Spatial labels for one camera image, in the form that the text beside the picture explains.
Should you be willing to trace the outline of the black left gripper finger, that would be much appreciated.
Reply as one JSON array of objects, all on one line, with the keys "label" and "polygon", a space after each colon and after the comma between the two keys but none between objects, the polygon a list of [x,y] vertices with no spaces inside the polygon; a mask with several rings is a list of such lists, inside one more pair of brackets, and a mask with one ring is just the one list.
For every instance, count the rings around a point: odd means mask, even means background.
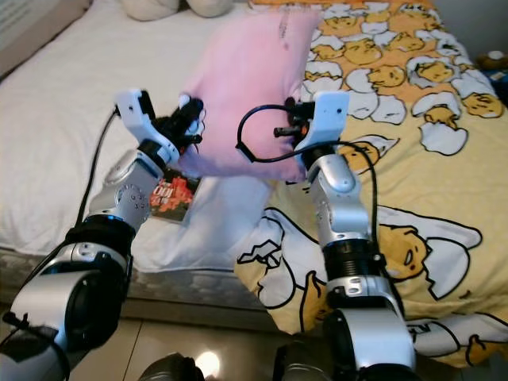
[{"label": "black left gripper finger", "polygon": [[200,98],[189,94],[181,94],[179,97],[178,114],[184,126],[185,132],[203,132],[206,108]]}]

